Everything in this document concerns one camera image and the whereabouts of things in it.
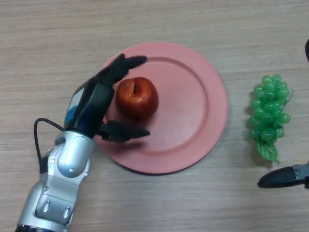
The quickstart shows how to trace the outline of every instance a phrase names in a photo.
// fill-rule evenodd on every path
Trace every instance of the wire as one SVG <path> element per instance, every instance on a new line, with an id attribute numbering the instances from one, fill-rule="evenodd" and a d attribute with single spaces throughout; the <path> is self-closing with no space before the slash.
<path id="1" fill-rule="evenodd" d="M 60 131 L 65 131 L 65 129 L 63 127 L 61 127 L 60 125 L 56 124 L 55 122 L 47 119 L 47 118 L 40 117 L 37 120 L 35 120 L 34 126 L 33 126 L 33 135 L 34 135 L 35 149 L 37 150 L 38 160 L 39 160 L 39 163 L 40 163 L 42 157 L 41 157 L 39 140 L 38 140 L 38 123 L 39 122 L 46 122 L 46 123 L 56 127 Z"/>

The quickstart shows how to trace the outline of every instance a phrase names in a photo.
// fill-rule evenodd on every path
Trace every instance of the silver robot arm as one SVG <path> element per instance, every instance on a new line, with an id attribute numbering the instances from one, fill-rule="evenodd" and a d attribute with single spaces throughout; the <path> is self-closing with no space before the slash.
<path id="1" fill-rule="evenodd" d="M 16 232 L 67 232 L 82 182 L 89 175 L 94 141 L 77 132 L 64 131 L 45 156 L 47 172 L 32 187 Z"/>
<path id="2" fill-rule="evenodd" d="M 113 85 L 130 69 L 144 64 L 145 56 L 120 54 L 109 66 L 83 83 L 68 107 L 64 127 L 46 118 L 34 124 L 34 139 L 40 164 L 40 179 L 31 189 L 15 232 L 67 232 L 70 229 L 80 186 L 89 175 L 94 136 L 110 142 L 126 142 L 150 135 L 117 121 L 103 123 L 114 96 Z M 41 157 L 37 123 L 45 121 L 62 132 L 54 148 Z"/>

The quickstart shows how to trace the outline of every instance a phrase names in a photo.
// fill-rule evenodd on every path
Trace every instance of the apple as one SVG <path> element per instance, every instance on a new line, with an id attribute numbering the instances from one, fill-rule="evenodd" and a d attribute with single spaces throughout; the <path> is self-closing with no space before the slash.
<path id="1" fill-rule="evenodd" d="M 145 77 L 121 81 L 115 93 L 118 112 L 135 122 L 145 121 L 157 111 L 159 96 L 154 84 Z"/>

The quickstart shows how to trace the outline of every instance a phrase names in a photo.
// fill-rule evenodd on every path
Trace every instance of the grape cluster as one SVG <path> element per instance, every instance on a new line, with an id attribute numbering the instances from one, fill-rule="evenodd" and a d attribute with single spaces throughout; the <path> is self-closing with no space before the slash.
<path id="1" fill-rule="evenodd" d="M 262 84 L 256 85 L 253 91 L 250 137 L 259 143 L 273 145 L 284 136 L 283 124 L 291 121 L 291 117 L 283 111 L 290 91 L 279 74 L 263 76 Z"/>

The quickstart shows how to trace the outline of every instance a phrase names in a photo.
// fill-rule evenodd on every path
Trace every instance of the table surface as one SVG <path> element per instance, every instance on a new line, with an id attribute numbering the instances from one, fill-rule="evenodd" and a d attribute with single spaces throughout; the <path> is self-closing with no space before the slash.
<path id="1" fill-rule="evenodd" d="M 98 149 L 72 232 L 308 231 L 309 192 L 256 185 L 270 170 L 309 159 L 307 0 L 2 0 L 0 2 L 0 226 L 12 232 L 38 180 L 33 122 L 61 124 L 75 89 L 118 51 L 142 42 L 183 44 L 206 57 L 228 93 L 216 148 L 183 172 L 143 176 Z M 292 121 L 276 144 L 280 165 L 246 138 L 250 91 L 280 73 L 294 89 Z M 39 126 L 41 150 L 57 130 Z"/>

